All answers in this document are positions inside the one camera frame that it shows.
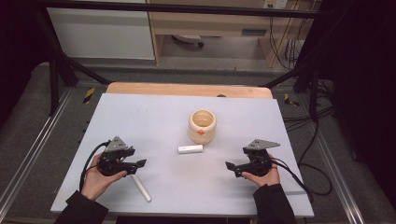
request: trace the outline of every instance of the table surface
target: table surface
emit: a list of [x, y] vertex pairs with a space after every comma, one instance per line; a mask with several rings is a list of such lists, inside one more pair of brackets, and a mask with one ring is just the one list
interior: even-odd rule
[[[187, 135], [188, 117], [201, 108], [211, 110], [218, 118], [215, 139], [204, 146], [203, 153], [178, 154], [177, 147], [193, 145]], [[136, 149], [126, 161], [148, 160], [136, 174], [152, 201], [148, 203], [127, 176], [98, 199], [115, 214], [254, 217], [252, 193], [257, 187], [236, 178], [226, 169], [225, 162], [247, 163], [242, 147], [255, 138], [280, 143], [280, 147], [268, 151], [285, 161], [301, 178], [276, 100], [106, 93], [92, 116], [51, 211], [64, 209], [64, 201], [78, 188], [78, 176], [89, 154], [116, 135]], [[312, 217], [312, 206], [304, 191], [289, 173], [283, 169], [279, 172], [295, 216]]]

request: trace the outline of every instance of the black clamp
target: black clamp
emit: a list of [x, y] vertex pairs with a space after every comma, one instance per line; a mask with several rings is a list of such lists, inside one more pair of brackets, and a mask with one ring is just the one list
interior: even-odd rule
[[236, 177], [242, 176], [242, 172], [248, 172], [257, 176], [264, 176], [272, 168], [272, 160], [268, 155], [268, 147], [279, 147], [279, 143], [268, 142], [255, 139], [247, 147], [243, 147], [244, 153], [247, 154], [250, 162], [241, 165], [235, 165], [225, 162], [227, 169], [235, 172]]
[[138, 168], [144, 167], [146, 160], [137, 162], [123, 162], [125, 158], [134, 155], [135, 149], [127, 147], [119, 138], [114, 139], [106, 146], [101, 158], [97, 164], [97, 168], [102, 175], [114, 175], [120, 171], [126, 171], [127, 175], [134, 175]]

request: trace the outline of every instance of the metal frame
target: metal frame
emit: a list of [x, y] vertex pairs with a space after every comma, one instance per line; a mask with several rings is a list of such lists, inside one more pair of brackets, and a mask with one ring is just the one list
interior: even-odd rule
[[[66, 86], [76, 86], [78, 79], [72, 67], [81, 71], [85, 75], [92, 77], [102, 84], [109, 84], [112, 81], [100, 77], [90, 69], [69, 58], [62, 50], [57, 35], [51, 25], [47, 7], [75, 8], [75, 9], [96, 9], [96, 10], [117, 10], [117, 11], [146, 11], [146, 12], [169, 12], [169, 13], [197, 13], [215, 15], [237, 15], [237, 16], [259, 16], [275, 18], [307, 18], [324, 19], [334, 14], [331, 11], [299, 11], [299, 10], [278, 10], [267, 8], [245, 8], [245, 7], [210, 7], [210, 6], [187, 6], [187, 5], [166, 5], [166, 4], [138, 4], [138, 3], [115, 3], [115, 2], [92, 2], [92, 1], [70, 1], [70, 0], [34, 0], [30, 6], [31, 12], [41, 31], [47, 38], [49, 55], [52, 66], [51, 77], [59, 74]], [[51, 111], [52, 114], [58, 106], [58, 87], [55, 82], [51, 82]]]

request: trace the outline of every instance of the floor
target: floor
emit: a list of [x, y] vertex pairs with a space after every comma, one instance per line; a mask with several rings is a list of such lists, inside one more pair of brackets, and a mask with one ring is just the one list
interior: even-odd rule
[[[103, 77], [131, 82], [257, 86], [288, 71], [281, 65], [268, 68], [258, 48], [257, 39], [203, 37], [203, 40], [205, 46], [200, 49], [192, 44], [179, 42], [171, 36], [166, 37], [163, 60], [159, 65], [139, 61], [117, 62], [116, 65], [112, 60], [82, 61]], [[0, 212], [5, 216], [3, 223], [52, 223], [57, 217], [50, 212], [56, 190], [62, 184], [78, 149], [78, 142], [89, 125], [100, 93], [106, 91], [106, 86], [92, 82], [81, 73], [78, 73], [78, 77], [81, 81], [76, 88], [65, 89], [69, 98], [63, 113], [54, 121], [56, 125], [36, 154], [31, 149], [32, 146], [39, 145], [35, 140], [42, 134], [41, 130], [49, 119], [50, 111], [49, 71], [46, 65], [35, 69], [25, 94], [1, 129], [0, 157], [7, 162], [7, 169], [0, 170]], [[285, 120], [306, 115], [304, 104], [309, 96], [304, 93], [295, 94], [292, 90], [293, 83], [291, 78], [272, 89]], [[88, 104], [83, 104], [90, 87], [95, 87], [95, 93]], [[293, 104], [285, 104], [285, 93]], [[318, 98], [318, 102], [318, 110], [332, 106], [325, 97]], [[296, 160], [299, 160], [314, 135], [315, 125], [306, 123], [293, 130], [303, 123], [290, 126], [292, 124], [295, 123], [285, 123]], [[330, 150], [333, 163], [338, 169], [335, 172], [339, 172], [342, 181], [340, 183], [339, 179], [332, 179], [333, 190], [329, 195], [314, 196], [315, 217], [307, 218], [306, 222], [396, 223], [394, 209], [366, 165], [352, 160], [342, 123], [336, 114], [329, 114], [319, 120], [316, 141], [304, 157], [305, 163], [315, 165], [325, 174], [331, 175], [334, 167], [326, 162], [328, 156], [322, 150], [324, 147]], [[30, 163], [24, 160], [29, 153], [35, 158]], [[19, 188], [10, 190], [9, 183], [15, 181], [15, 174], [22, 173], [20, 171], [26, 168], [21, 167], [18, 170], [21, 164], [28, 164], [29, 169], [25, 172], [27, 175], [22, 177]], [[329, 189], [329, 182], [324, 175], [307, 167], [301, 167], [301, 172], [304, 182], [314, 191], [324, 192]], [[356, 205], [353, 211], [359, 213], [353, 217], [361, 217], [360, 220], [353, 220], [348, 216], [351, 214], [348, 210], [350, 206], [345, 205], [343, 198], [346, 195], [343, 195], [344, 191], [340, 191], [344, 187], [353, 199], [346, 203]], [[7, 199], [5, 192], [14, 198]], [[111, 223], [114, 218], [109, 215], [107, 221]]]

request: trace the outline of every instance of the white cabinet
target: white cabinet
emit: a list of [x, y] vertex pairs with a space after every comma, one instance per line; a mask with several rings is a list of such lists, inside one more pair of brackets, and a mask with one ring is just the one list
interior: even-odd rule
[[147, 12], [68, 8], [48, 11], [62, 48], [70, 57], [154, 60]]

